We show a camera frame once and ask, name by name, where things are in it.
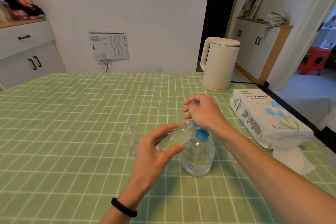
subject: kettle lid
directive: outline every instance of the kettle lid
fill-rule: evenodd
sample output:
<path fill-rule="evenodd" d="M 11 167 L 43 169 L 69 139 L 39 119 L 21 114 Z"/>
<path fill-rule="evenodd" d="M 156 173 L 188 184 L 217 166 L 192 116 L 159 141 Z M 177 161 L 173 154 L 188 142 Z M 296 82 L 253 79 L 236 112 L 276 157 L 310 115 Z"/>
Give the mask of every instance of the kettle lid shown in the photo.
<path fill-rule="evenodd" d="M 233 39 L 227 39 L 227 38 L 221 38 L 221 37 L 212 37 L 211 42 L 213 44 L 223 45 L 223 46 L 232 46 L 232 47 L 238 47 L 240 45 L 240 42 Z"/>

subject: electrical panel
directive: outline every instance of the electrical panel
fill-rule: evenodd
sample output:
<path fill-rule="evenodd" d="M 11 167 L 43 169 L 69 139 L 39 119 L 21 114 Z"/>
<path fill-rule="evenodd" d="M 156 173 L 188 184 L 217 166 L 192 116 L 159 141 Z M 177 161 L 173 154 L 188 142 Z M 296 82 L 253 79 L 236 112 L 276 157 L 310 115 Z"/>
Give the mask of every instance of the electrical panel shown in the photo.
<path fill-rule="evenodd" d="M 126 32 L 90 32 L 90 43 L 95 59 L 128 59 Z"/>

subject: black hair tie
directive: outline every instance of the black hair tie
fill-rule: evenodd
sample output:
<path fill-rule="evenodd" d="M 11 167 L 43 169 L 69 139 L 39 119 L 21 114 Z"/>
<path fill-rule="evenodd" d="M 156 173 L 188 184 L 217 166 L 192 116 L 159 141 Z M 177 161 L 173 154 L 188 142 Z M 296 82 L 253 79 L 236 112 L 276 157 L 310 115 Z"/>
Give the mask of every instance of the black hair tie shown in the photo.
<path fill-rule="evenodd" d="M 128 209 L 126 206 L 124 206 L 122 203 L 120 203 L 117 198 L 112 198 L 111 204 L 117 208 L 120 212 L 122 212 L 123 214 L 129 216 L 129 217 L 136 217 L 138 215 L 138 212 L 132 211 L 130 209 Z"/>

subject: tissue paper pack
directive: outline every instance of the tissue paper pack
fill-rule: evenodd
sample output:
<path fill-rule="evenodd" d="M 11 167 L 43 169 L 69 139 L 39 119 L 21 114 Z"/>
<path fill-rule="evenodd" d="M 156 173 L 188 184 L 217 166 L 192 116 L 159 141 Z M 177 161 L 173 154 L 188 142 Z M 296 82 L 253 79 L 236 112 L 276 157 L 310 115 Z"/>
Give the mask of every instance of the tissue paper pack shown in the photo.
<path fill-rule="evenodd" d="M 234 89 L 230 107 L 264 148 L 292 149 L 313 136 L 309 127 L 261 89 Z"/>

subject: blue bottle cap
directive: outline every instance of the blue bottle cap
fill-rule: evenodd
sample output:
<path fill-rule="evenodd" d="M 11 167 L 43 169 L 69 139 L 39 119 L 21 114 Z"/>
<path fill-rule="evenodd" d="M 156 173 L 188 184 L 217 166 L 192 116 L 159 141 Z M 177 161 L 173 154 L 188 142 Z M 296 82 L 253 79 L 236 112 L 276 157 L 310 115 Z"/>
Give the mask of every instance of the blue bottle cap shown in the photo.
<path fill-rule="evenodd" d="M 196 130 L 195 137 L 198 141 L 206 142 L 208 140 L 208 137 L 209 137 L 209 132 L 206 131 L 203 128 L 199 128 L 199 129 Z"/>
<path fill-rule="evenodd" d="M 191 122 L 191 123 L 189 123 L 189 125 L 192 126 L 192 127 L 198 127 L 195 122 Z"/>

